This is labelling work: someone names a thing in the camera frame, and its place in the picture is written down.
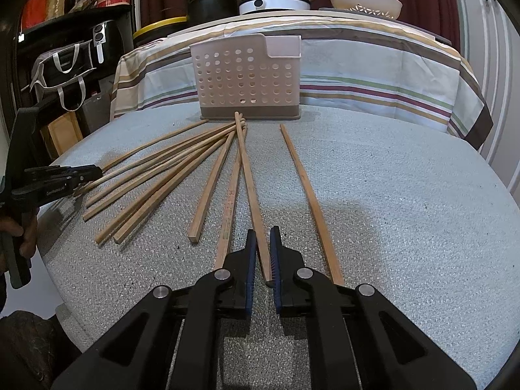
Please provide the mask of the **person left hand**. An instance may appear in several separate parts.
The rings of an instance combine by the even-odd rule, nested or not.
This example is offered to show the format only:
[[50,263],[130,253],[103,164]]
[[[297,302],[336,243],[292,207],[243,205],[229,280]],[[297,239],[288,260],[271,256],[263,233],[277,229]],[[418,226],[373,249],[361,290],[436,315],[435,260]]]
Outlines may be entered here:
[[36,214],[31,214],[24,226],[20,226],[10,217],[2,216],[1,231],[6,231],[12,237],[22,238],[19,251],[24,258],[31,259],[34,256],[37,239]]

